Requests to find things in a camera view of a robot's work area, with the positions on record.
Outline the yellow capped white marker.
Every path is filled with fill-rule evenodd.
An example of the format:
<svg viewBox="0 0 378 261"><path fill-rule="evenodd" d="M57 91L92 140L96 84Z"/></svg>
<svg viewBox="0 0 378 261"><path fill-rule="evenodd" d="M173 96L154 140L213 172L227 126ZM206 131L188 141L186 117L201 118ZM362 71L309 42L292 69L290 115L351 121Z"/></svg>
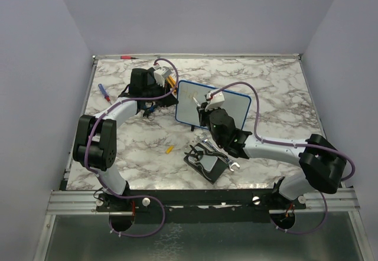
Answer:
<svg viewBox="0 0 378 261"><path fill-rule="evenodd" d="M201 107L201 104L198 102L198 100L195 97L193 97L193 101L197 107Z"/></svg>

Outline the blue framed whiteboard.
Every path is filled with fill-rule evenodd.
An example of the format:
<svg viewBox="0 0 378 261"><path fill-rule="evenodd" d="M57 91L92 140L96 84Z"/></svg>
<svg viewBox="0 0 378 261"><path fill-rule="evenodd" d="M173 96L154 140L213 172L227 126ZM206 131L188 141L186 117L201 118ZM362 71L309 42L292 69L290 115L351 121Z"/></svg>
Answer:
<svg viewBox="0 0 378 261"><path fill-rule="evenodd" d="M202 104L206 101L206 95L213 90L216 90L216 87L180 80L178 82L178 104L176 105L175 119L178 122L200 128L197 105L193 98L199 104ZM242 129L252 103L251 97L231 90L224 90L222 93L224 94L225 102L221 108L225 109L228 115L234 119L236 127Z"/></svg>

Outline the yellow marker cap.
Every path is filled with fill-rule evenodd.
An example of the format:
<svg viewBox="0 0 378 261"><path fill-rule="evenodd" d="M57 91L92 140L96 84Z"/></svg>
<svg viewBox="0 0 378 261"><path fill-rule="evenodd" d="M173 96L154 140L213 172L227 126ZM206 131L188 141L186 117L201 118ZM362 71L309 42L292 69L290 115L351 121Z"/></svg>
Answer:
<svg viewBox="0 0 378 261"><path fill-rule="evenodd" d="M169 154L172 150L174 149L174 146L170 146L167 150L166 150L166 154Z"/></svg>

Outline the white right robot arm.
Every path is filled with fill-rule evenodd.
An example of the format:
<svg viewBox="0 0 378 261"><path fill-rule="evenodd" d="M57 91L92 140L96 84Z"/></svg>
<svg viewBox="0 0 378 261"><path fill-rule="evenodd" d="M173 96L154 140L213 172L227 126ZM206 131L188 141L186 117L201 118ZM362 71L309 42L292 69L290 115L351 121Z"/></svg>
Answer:
<svg viewBox="0 0 378 261"><path fill-rule="evenodd" d="M283 177L275 184L271 194L275 207L285 208L292 200L312 191L337 192L347 160L323 136L312 134L308 139L289 141L258 139L256 134L237 128L225 109L206 107L206 103L196 107L199 123L228 155L271 159L300 167L300 173Z"/></svg>

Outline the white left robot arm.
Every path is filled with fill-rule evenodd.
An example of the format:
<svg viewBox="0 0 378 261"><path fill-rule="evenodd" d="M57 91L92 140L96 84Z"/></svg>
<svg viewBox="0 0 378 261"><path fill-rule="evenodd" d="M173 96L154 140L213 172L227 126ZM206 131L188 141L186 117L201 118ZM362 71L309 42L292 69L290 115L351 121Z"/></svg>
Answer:
<svg viewBox="0 0 378 261"><path fill-rule="evenodd" d="M117 153L117 129L139 112L149 116L157 107L178 103L173 95L175 86L168 81L171 73L170 68L157 64L149 69L134 68L130 83L110 107L93 116L79 118L73 160L95 174L111 195L111 205L119 211L129 207L131 197L128 182L113 165Z"/></svg>

